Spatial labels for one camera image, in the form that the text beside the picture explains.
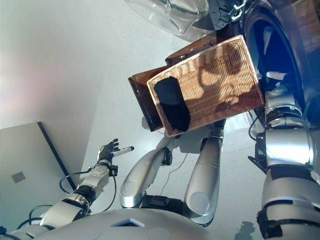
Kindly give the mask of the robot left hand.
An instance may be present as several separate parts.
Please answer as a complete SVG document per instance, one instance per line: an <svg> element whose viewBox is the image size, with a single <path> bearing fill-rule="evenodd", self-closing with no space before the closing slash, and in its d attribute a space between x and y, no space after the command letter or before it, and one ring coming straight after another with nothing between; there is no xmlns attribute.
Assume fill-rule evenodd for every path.
<svg viewBox="0 0 320 240"><path fill-rule="evenodd" d="M115 138L108 144L101 146L97 155L97 162L100 162L102 160L111 162L114 157L118 157L126 153L132 152L134 149L135 148L133 146L119 148L119 140Z"/></svg>

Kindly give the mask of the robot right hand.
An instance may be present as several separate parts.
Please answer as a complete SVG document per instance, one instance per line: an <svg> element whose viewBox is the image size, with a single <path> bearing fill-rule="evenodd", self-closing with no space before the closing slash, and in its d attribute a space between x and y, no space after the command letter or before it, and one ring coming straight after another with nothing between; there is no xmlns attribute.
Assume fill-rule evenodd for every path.
<svg viewBox="0 0 320 240"><path fill-rule="evenodd" d="M281 85L289 84L294 78L292 72L279 72L279 71L268 71L265 76L267 86L275 88Z"/></svg>

